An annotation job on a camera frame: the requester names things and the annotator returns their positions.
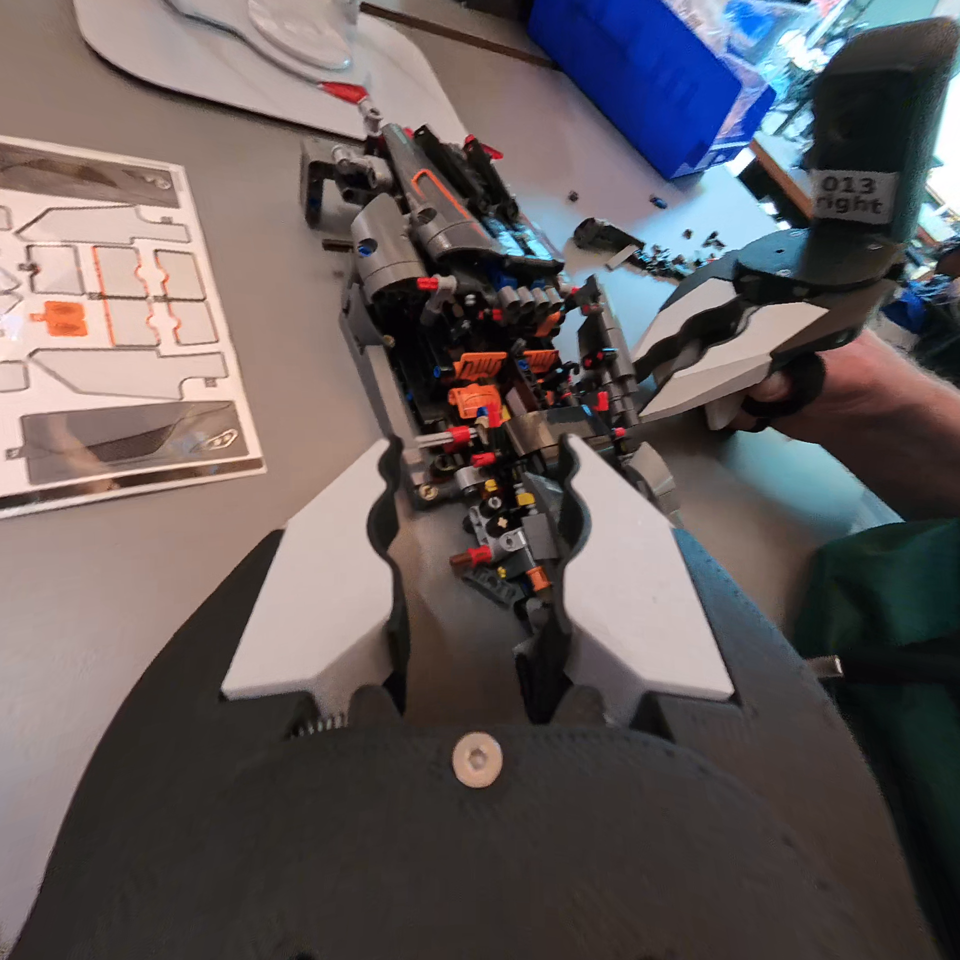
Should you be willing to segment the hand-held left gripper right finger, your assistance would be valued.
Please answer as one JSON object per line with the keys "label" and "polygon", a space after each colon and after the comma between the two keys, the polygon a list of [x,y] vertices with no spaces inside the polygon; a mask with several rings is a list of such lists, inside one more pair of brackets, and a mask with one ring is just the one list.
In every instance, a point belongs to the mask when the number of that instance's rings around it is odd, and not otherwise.
{"label": "hand-held left gripper right finger", "polygon": [[609,721],[633,720],[649,693],[728,702],[735,686],[676,528],[582,438],[567,434],[561,448],[567,677],[600,692]]}

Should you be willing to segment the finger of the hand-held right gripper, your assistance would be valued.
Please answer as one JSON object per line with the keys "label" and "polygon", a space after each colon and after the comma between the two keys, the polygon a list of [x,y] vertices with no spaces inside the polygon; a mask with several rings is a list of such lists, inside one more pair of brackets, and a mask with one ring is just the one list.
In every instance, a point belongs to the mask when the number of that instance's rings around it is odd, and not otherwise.
{"label": "finger of the hand-held right gripper", "polygon": [[639,414],[643,425],[685,413],[755,386],[771,369],[774,351],[829,312],[807,301],[746,307],[732,299],[744,326],[731,338],[706,349],[692,365],[672,373]]}
{"label": "finger of the hand-held right gripper", "polygon": [[631,350],[637,380],[666,380],[693,367],[708,351],[735,339],[751,306],[732,282],[717,277],[672,297]]}

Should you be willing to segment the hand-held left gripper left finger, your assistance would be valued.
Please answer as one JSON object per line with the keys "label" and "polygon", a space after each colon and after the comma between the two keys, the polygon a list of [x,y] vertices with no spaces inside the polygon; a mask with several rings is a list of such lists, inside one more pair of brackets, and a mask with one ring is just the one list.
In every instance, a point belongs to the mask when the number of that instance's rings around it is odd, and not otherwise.
{"label": "hand-held left gripper left finger", "polygon": [[409,618],[390,554],[402,443],[379,438],[282,531],[222,681],[229,700],[309,693],[347,706],[365,686],[405,698]]}

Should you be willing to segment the grey lego door panel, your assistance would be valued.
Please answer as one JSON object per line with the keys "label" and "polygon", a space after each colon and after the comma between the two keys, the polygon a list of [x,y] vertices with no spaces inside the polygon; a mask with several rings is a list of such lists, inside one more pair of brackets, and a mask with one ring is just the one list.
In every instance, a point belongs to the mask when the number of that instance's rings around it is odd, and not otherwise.
{"label": "grey lego door panel", "polygon": [[634,363],[622,327],[596,274],[586,278],[575,300],[583,317],[577,334],[582,368],[606,391],[614,426],[638,427],[640,413],[635,395],[639,382]]}

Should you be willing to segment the grey black lego car model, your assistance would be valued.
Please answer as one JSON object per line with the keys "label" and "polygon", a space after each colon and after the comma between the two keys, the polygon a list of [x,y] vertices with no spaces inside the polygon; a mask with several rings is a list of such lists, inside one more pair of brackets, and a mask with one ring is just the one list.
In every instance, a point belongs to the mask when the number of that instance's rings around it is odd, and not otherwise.
{"label": "grey black lego car model", "polygon": [[306,224],[321,227],[335,191],[356,209],[342,328],[374,412],[400,438],[415,509],[454,502],[470,538],[454,576],[514,614],[528,637],[546,626],[564,548],[560,442],[576,435],[666,514],[668,474],[639,426],[615,426],[609,398],[581,365],[584,317],[558,247],[522,211],[469,136],[386,124],[360,148],[308,143]]}

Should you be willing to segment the person's right forearm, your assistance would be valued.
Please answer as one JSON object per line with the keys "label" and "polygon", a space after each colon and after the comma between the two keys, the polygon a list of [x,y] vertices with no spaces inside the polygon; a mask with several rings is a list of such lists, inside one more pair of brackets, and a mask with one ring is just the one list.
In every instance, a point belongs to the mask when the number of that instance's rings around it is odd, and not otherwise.
{"label": "person's right forearm", "polygon": [[902,360],[892,390],[896,510],[911,520],[959,516],[958,387]]}

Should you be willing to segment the pile of small lego pieces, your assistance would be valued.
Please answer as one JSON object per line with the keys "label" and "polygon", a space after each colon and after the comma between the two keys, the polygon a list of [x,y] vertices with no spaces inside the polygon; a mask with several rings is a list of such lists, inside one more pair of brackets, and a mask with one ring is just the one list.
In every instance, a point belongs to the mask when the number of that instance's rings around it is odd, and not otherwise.
{"label": "pile of small lego pieces", "polygon": [[608,273],[627,270],[669,283],[679,283],[702,268],[714,266],[729,251],[716,230],[696,247],[689,246],[693,230],[684,230],[680,239],[686,246],[674,249],[646,241],[615,222],[597,217],[582,219],[570,236],[576,250],[600,258]]}

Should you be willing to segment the person's right hand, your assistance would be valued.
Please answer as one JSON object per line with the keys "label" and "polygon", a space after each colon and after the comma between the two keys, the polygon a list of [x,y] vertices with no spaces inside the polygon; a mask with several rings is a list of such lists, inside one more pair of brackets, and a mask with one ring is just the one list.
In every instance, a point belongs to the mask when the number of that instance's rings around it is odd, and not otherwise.
{"label": "person's right hand", "polygon": [[764,419],[741,408],[733,428],[780,434],[826,451],[870,485],[879,474],[882,441],[893,417],[921,379],[903,354],[868,330],[844,346],[818,354],[824,376],[820,393],[797,413]]}

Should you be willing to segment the blue plastic bin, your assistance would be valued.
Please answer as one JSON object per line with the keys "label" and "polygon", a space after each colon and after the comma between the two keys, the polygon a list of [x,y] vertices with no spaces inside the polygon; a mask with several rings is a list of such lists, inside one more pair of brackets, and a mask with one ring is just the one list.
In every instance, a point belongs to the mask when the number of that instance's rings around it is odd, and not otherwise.
{"label": "blue plastic bin", "polygon": [[731,161],[776,92],[666,2],[535,1],[531,39],[666,180]]}

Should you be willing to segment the white sticker sheet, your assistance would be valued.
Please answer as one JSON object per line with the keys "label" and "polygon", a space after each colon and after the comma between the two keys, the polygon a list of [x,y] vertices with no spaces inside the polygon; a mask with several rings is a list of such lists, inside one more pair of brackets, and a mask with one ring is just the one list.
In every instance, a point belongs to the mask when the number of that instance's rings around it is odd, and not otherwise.
{"label": "white sticker sheet", "polygon": [[267,471],[186,169],[1,140],[1,514]]}

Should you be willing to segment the white metal stand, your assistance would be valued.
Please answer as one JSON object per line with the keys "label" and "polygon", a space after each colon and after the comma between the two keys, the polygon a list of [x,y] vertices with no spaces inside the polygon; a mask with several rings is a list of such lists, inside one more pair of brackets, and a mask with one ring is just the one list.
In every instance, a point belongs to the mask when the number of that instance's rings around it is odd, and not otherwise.
{"label": "white metal stand", "polygon": [[359,140],[359,108],[320,88],[360,86],[384,119],[442,140],[467,135],[426,56],[383,20],[361,13],[352,65],[321,70],[268,42],[246,2],[77,1],[83,39],[104,60],[156,87]]}

